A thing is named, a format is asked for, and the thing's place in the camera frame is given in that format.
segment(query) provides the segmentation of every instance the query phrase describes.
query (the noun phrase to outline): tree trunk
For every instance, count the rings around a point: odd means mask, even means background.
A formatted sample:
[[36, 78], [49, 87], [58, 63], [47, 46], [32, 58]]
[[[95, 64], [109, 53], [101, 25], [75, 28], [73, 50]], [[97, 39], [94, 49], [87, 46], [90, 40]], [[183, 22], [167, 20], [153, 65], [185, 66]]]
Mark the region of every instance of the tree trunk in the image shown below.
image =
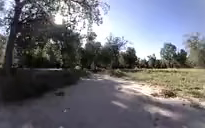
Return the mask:
[[17, 26], [19, 22], [19, 17], [21, 15], [21, 9], [22, 7], [20, 3], [16, 3], [13, 21], [10, 25], [10, 34], [9, 34], [9, 39], [7, 41], [6, 53], [5, 53], [4, 68], [6, 70], [7, 75], [10, 75], [11, 73], [11, 67], [13, 63], [13, 50], [14, 50], [14, 44], [17, 36], [17, 29], [18, 29]]

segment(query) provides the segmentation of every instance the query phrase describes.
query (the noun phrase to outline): sky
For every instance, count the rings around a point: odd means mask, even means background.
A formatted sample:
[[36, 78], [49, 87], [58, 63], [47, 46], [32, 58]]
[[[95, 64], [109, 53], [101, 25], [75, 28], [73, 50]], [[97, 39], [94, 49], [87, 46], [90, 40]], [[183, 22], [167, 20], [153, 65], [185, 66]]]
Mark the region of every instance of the sky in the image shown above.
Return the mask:
[[160, 57], [164, 42], [184, 48], [186, 34], [205, 36], [205, 0], [109, 0], [110, 11], [94, 31], [98, 41], [112, 33], [131, 41], [137, 56]]

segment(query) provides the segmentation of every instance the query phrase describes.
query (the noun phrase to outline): paved path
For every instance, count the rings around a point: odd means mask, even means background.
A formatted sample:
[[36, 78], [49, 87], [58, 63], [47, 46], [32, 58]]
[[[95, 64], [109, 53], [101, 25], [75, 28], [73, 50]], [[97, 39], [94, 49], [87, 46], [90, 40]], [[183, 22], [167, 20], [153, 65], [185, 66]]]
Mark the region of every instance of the paved path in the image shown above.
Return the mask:
[[64, 97], [50, 93], [0, 107], [0, 128], [205, 128], [205, 109], [155, 99], [142, 88], [96, 75], [63, 89]]

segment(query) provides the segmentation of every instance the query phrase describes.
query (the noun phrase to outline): bush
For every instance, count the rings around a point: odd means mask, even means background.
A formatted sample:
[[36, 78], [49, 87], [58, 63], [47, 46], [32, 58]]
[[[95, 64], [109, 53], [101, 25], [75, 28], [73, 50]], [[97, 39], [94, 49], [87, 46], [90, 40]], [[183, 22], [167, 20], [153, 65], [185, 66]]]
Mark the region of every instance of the bush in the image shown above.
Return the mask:
[[115, 77], [124, 77], [126, 76], [126, 74], [124, 72], [122, 72], [121, 70], [117, 69], [117, 70], [110, 70], [109, 74], [111, 76], [115, 76]]
[[39, 71], [18, 69], [13, 76], [0, 76], [1, 93], [6, 102], [21, 101], [75, 84], [80, 77], [86, 75], [89, 74], [82, 70]]

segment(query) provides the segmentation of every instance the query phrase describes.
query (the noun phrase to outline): dry grass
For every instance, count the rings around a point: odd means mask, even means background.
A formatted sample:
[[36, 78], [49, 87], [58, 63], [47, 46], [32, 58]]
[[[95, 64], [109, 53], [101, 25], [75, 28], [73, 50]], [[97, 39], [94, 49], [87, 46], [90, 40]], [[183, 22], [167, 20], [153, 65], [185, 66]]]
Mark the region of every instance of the dry grass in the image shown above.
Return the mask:
[[205, 99], [205, 69], [145, 69], [124, 73], [134, 80], [174, 91], [178, 96]]

